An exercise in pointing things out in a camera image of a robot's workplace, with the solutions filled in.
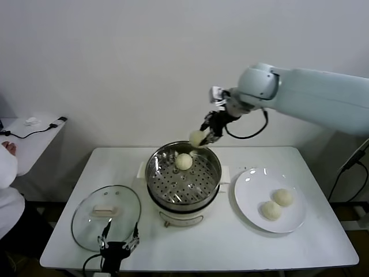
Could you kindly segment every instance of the power cord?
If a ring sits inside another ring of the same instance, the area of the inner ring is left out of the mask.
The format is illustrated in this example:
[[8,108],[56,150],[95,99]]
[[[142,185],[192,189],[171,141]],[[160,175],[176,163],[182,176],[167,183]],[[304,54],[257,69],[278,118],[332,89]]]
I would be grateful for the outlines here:
[[82,274],[83,274],[84,277],[87,277],[87,275],[86,275],[86,265],[87,265],[87,263],[89,261],[91,261],[92,259],[97,258],[97,257],[100,257],[100,256],[101,256],[101,254],[95,254],[95,255],[92,255],[90,258],[88,258],[85,261],[85,263],[83,264],[83,267],[82,267]]
[[369,172],[368,172],[368,168],[362,163],[362,162],[357,162],[357,164],[359,166],[362,166],[364,169],[365,169],[365,172],[367,174],[367,176],[365,177],[365,181],[364,181],[364,184],[361,186],[361,188],[359,189],[359,191],[354,195],[352,196],[349,200],[347,200],[347,202],[350,202],[351,200],[353,200],[357,195],[359,195],[360,192],[362,192],[362,190],[365,188],[365,185],[367,184],[368,182],[368,178],[369,178]]
[[260,134],[261,132],[263,132],[263,131],[264,131],[264,129],[266,128],[266,126],[268,125],[268,122],[269,122],[268,112],[267,112],[266,110],[264,110],[263,108],[261,108],[261,110],[263,111],[263,115],[264,115],[264,117],[265,117],[265,124],[264,124],[264,126],[263,126],[259,131],[257,131],[256,133],[252,134],[251,136],[246,136],[246,137],[239,137],[239,136],[236,136],[236,135],[232,134],[232,133],[228,130],[228,128],[227,128],[227,126],[226,126],[226,125],[225,125],[225,127],[224,127],[225,131],[226,131],[226,132],[227,132],[227,134],[229,134],[231,137],[234,137],[235,139],[239,139],[239,140],[247,140],[247,139],[250,139],[250,138],[252,138],[252,137],[257,136],[258,134]]
[[[358,164],[359,166],[363,167],[365,169],[365,172],[366,172],[366,177],[365,177],[365,181],[364,181],[364,184],[361,186],[361,188],[357,191],[357,193],[355,193],[354,196],[352,196],[349,200],[347,200],[346,202],[350,202],[352,201],[356,196],[359,195],[360,192],[362,192],[362,190],[365,188],[367,182],[368,182],[368,179],[369,179],[369,171],[368,171],[368,168],[361,162],[361,161],[356,161],[353,165],[355,164]],[[329,197],[328,197],[328,201],[330,200],[330,198],[332,197],[332,194],[333,194],[333,191],[334,189],[336,188],[337,186],[337,183],[338,183],[338,180],[341,178],[342,176],[342,173],[345,172],[347,169],[350,169],[353,165],[349,166],[347,168],[347,166],[345,165],[342,170],[340,171],[340,173],[337,175],[337,178],[336,178],[336,181],[334,182],[334,185],[332,187],[332,190],[330,191],[329,193]]]
[[13,134],[11,131],[0,131],[0,136],[3,135],[3,136],[6,136],[6,137],[9,137],[9,136],[14,136],[14,137],[17,137],[18,139],[25,139],[27,137],[29,137],[30,135],[32,134],[36,134],[36,133],[43,133],[43,132],[46,132],[46,131],[49,131],[50,129],[53,129],[53,128],[56,128],[58,127],[60,124],[64,123],[67,121],[67,118],[66,117],[59,117],[57,120],[55,120],[53,123],[49,124],[48,128],[47,129],[44,129],[44,130],[41,130],[41,131],[35,131],[35,132],[32,132],[32,133],[29,133],[28,135],[24,136],[24,137],[21,137],[21,136],[18,136],[17,134]]

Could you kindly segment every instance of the person's hand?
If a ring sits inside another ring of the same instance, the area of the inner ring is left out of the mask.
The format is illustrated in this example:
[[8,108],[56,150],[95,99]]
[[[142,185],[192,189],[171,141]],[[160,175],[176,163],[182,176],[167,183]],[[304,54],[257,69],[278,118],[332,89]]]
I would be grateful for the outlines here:
[[9,153],[11,153],[13,156],[16,155],[17,147],[14,143],[4,141],[1,145],[4,146],[6,148],[6,150],[8,150]]

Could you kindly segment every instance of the stainless steel steamer basket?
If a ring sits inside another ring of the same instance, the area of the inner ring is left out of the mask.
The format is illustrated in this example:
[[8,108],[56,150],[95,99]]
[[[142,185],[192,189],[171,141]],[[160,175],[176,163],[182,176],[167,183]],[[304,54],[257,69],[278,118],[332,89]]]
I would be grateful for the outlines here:
[[[193,165],[182,171],[175,166],[179,154],[191,155]],[[146,181],[153,201],[167,211],[187,214],[209,205],[219,191],[221,166],[209,148],[194,148],[177,141],[159,148],[149,159]]]

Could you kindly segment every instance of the white sleeve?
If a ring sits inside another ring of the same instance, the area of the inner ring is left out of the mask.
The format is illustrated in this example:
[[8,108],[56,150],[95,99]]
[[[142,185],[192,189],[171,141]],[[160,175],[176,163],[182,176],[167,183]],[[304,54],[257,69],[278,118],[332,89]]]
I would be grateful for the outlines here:
[[0,145],[0,189],[8,188],[17,176],[18,161]]

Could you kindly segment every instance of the white plate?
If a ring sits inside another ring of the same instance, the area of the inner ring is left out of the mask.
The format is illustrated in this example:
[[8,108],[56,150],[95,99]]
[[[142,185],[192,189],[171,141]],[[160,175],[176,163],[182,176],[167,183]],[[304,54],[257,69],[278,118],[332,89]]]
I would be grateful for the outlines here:
[[[260,210],[263,203],[273,200],[277,189],[288,189],[293,203],[282,207],[276,221],[265,218]],[[295,231],[305,220],[306,206],[302,192],[284,174],[272,169],[251,169],[242,173],[235,184],[236,202],[242,213],[255,225],[273,233]]]

